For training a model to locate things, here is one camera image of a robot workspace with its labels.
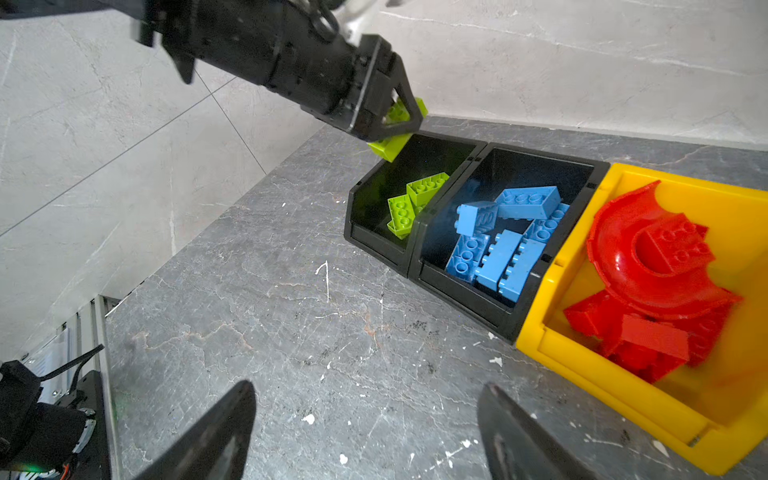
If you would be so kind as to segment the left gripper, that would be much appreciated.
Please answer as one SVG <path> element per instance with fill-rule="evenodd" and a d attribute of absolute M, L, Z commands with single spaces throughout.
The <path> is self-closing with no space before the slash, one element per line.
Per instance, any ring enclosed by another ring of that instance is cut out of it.
<path fill-rule="evenodd" d="M 315 118 L 361 140 L 377 142 L 419 130 L 424 115 L 404 63 L 380 35 L 363 35 L 351 76 L 330 107 L 302 106 Z"/>

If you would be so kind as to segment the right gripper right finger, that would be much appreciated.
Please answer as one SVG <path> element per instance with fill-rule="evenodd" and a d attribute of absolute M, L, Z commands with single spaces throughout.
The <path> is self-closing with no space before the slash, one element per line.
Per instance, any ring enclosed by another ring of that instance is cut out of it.
<path fill-rule="evenodd" d="M 493 479 L 596 477 L 495 383 L 483 387 L 477 420 Z"/>

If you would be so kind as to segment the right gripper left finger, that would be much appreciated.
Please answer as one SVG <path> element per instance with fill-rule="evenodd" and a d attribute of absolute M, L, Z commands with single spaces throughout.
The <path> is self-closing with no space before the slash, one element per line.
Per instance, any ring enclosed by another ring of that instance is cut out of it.
<path fill-rule="evenodd" d="M 241 479 L 257 412 L 253 384 L 237 382 L 140 479 Z"/>

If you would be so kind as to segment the green lego brick side-lying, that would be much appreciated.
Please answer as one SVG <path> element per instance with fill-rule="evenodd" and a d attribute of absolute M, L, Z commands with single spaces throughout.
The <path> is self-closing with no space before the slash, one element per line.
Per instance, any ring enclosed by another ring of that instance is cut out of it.
<path fill-rule="evenodd" d="M 406 192 L 415 207 L 424 208 L 449 179 L 449 175 L 440 172 L 406 184 Z"/>

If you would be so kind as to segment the green lego brick horizontal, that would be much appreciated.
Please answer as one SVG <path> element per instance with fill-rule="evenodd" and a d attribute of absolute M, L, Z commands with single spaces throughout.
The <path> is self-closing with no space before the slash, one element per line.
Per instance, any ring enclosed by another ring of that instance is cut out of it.
<path fill-rule="evenodd" d="M 390 213 L 387 228 L 398 239 L 405 239 L 412 231 L 416 216 L 413 203 L 407 194 L 391 197 L 387 203 Z"/>

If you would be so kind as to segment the blue lego brick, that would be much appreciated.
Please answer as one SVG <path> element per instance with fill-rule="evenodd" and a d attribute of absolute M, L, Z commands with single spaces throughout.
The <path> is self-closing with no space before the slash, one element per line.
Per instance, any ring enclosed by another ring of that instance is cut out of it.
<path fill-rule="evenodd" d="M 482 257 L 475 269 L 475 280 L 485 288 L 496 291 L 502 274 L 517 252 L 523 236 L 504 230 L 495 236 L 489 245 L 488 253 Z"/>
<path fill-rule="evenodd" d="M 475 270 L 485 255 L 489 240 L 488 234 L 460 235 L 445 266 L 446 273 L 467 283 L 473 283 L 476 278 Z"/>
<path fill-rule="evenodd" d="M 492 231 L 498 218 L 499 205 L 492 201 L 478 201 L 457 207 L 454 227 L 458 234 L 478 236 Z"/>
<path fill-rule="evenodd" d="M 504 298 L 513 302 L 519 300 L 527 278 L 544 249 L 545 244 L 533 240 L 522 240 L 499 281 L 498 292 Z"/>
<path fill-rule="evenodd" d="M 523 238 L 547 244 L 568 209 L 569 205 L 560 203 L 548 218 L 533 220 L 523 233 Z"/>
<path fill-rule="evenodd" d="M 556 186 L 508 188 L 495 199 L 498 216 L 513 220 L 546 220 L 561 203 Z"/>

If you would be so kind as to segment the red lego brick pile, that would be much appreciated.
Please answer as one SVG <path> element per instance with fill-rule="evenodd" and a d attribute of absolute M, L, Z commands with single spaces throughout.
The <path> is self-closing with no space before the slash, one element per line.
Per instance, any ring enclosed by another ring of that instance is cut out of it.
<path fill-rule="evenodd" d="M 607 292 L 631 310 L 670 322 L 741 302 L 708 274 L 715 260 L 708 228 L 663 208 L 660 185 L 625 193 L 594 216 L 587 255 Z"/>

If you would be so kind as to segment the blue lego brick top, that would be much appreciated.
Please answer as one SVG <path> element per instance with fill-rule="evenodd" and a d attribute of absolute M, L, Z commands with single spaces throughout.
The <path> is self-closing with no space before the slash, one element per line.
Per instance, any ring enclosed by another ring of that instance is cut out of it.
<path fill-rule="evenodd" d="M 495 199 L 498 216 L 513 220 L 546 220 L 561 203 L 556 186 L 508 188 Z"/>

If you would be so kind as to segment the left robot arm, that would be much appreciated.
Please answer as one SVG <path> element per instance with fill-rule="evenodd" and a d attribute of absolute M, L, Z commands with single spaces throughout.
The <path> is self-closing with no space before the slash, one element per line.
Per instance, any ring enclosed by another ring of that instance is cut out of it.
<path fill-rule="evenodd" d="M 4 20 L 113 9 L 136 22 L 137 42 L 162 46 L 185 83 L 198 60 L 298 104 L 367 142 L 419 130 L 400 56 L 379 35 L 345 39 L 333 1 L 4 1 Z"/>

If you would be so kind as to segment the left black bin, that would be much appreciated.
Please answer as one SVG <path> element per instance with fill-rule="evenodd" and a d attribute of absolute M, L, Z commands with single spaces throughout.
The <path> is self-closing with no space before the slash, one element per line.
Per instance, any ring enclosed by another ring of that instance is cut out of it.
<path fill-rule="evenodd" d="M 350 190 L 345 239 L 407 276 L 421 224 L 486 146 L 484 141 L 438 133 L 413 135 L 393 161 L 380 160 Z M 398 237 L 388 227 L 396 222 L 389 204 L 409 200 L 410 183 L 434 176 L 439 188 L 422 209 L 414 211 L 411 232 Z"/>

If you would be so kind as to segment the black bin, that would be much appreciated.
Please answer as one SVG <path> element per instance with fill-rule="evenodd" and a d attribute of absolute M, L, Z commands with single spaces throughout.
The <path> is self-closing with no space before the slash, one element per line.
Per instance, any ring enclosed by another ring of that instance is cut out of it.
<path fill-rule="evenodd" d="M 513 342 L 544 274 L 610 168 L 604 161 L 501 144 L 485 147 L 418 221 L 408 276 L 420 287 Z M 498 217 L 487 233 L 463 237 L 459 209 L 535 200 L 542 219 Z"/>
<path fill-rule="evenodd" d="M 380 160 L 350 190 L 345 239 L 407 276 L 421 224 L 486 146 L 484 141 L 438 133 L 413 135 L 393 161 Z M 411 232 L 398 237 L 388 227 L 396 222 L 389 204 L 409 200 L 410 183 L 434 176 L 439 188 L 422 209 L 414 211 Z"/>

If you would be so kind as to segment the middle black bin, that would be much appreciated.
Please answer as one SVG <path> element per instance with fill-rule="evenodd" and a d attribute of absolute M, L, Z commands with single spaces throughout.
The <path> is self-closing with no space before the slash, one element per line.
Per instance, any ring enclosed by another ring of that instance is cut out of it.
<path fill-rule="evenodd" d="M 408 276 L 420 287 L 513 342 L 544 274 L 610 168 L 604 161 L 501 144 L 485 147 L 418 221 Z M 542 219 L 498 217 L 487 233 L 463 237 L 459 209 L 535 200 Z"/>

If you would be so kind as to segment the yellow bin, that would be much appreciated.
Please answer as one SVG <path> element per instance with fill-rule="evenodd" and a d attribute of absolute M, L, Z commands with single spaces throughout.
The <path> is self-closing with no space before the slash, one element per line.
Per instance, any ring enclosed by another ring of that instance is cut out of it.
<path fill-rule="evenodd" d="M 587 255 L 594 216 L 609 201 L 659 180 L 656 199 L 708 228 L 710 278 L 742 297 L 697 367 L 650 384 L 601 356 L 564 310 L 607 291 Z M 767 435 L 767 195 L 629 165 L 612 166 L 543 277 L 517 340 L 520 351 L 567 378 L 693 465 L 722 475 Z"/>

